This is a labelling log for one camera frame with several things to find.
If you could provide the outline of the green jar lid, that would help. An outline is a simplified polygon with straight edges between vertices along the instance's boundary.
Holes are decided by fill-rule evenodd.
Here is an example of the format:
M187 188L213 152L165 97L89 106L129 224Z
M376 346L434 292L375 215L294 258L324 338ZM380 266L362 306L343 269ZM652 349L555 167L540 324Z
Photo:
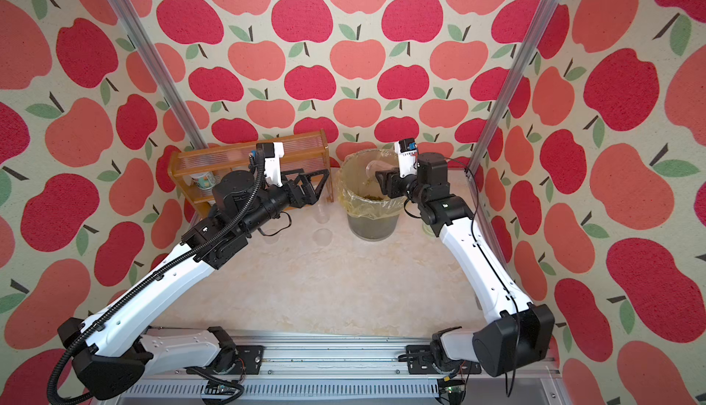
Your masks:
M426 224L423 224L423 225L422 225L422 229L423 229L423 232L426 233L426 235L428 235L428 236L430 236L430 237L436 237L436 234L434 233L434 230L433 230L430 226L428 226L428 225L426 225Z

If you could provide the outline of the short clear plastic jar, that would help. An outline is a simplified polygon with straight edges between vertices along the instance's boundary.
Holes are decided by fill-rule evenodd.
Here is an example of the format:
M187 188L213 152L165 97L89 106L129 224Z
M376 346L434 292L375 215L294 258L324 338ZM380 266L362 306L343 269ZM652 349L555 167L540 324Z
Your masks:
M381 159L372 160L368 162L365 167L366 177L369 180L381 180L388 176L390 173L396 171L396 166L389 164L389 162L383 161Z

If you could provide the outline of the short jar clear lid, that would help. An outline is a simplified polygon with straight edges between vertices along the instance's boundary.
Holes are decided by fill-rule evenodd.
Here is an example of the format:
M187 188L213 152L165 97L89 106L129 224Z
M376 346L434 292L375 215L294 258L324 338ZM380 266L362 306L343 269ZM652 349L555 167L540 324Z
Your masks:
M333 233L329 229L318 229L313 234L313 240L316 245L327 247L333 241Z

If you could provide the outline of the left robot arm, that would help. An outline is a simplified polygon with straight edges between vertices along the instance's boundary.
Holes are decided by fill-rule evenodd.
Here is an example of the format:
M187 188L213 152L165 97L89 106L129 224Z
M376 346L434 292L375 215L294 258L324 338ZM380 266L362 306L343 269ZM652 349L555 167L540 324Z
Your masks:
M49 377L51 404L113 399L145 375L185 369L226 392L222 403L244 393L240 380L221 379L246 370L236 344L221 327L188 335L174 344L147 344L145 330L191 287L222 268L248 244L253 232L288 208L314 206L329 177L323 169L295 169L268 184L263 169L228 173L213 188L208 217L189 230L169 257L121 297L85 319L71 318L58 333L65 352Z

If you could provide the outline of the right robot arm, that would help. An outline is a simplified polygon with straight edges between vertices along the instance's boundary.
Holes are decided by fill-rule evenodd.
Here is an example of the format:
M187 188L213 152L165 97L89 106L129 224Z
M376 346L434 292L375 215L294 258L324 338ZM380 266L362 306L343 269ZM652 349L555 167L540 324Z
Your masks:
M378 171L386 197L417 205L421 220L452 253L477 296L486 321L478 331L463 328L435 333L431 356L440 372L476 363L491 377L510 374L547 357L555 317L535 304L493 254L474 212L450 191L448 164L439 153L399 155L399 167Z

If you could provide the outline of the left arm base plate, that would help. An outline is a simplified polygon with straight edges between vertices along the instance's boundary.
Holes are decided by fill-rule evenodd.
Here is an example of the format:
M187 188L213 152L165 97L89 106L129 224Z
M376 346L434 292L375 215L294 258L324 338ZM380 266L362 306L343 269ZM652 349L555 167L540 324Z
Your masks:
M234 348L208 347L195 360L187 362L187 371L200 368L211 375L245 376L258 375L265 347L262 345L237 344Z

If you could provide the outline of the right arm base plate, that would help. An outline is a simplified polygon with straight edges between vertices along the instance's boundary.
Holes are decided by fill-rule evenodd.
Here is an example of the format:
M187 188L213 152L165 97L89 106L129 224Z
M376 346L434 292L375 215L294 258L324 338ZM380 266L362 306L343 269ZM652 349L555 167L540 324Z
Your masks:
M480 375L483 370L477 362L448 359L435 345L407 345L397 361L405 363L410 375Z

